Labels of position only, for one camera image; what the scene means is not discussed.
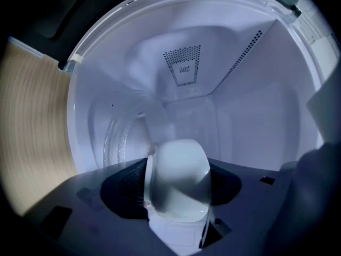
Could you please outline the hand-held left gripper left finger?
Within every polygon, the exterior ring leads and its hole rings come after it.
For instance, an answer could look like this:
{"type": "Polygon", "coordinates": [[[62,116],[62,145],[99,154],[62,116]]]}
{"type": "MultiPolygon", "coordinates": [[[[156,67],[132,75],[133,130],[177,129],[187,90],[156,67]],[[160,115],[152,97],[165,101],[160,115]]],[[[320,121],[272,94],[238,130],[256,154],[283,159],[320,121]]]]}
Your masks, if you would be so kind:
{"type": "Polygon", "coordinates": [[[107,177],[100,189],[100,197],[105,206],[124,219],[148,219],[144,207],[144,179],[147,160],[107,177]]]}

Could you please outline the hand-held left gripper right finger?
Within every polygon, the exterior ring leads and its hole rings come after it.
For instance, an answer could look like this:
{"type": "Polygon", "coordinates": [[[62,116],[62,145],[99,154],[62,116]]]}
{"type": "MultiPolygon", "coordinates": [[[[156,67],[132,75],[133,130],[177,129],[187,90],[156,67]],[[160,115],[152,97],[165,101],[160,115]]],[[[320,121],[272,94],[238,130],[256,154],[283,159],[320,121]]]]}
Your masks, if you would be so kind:
{"type": "Polygon", "coordinates": [[[216,165],[210,166],[210,176],[211,203],[213,206],[229,203],[241,190],[241,179],[216,165]]]}

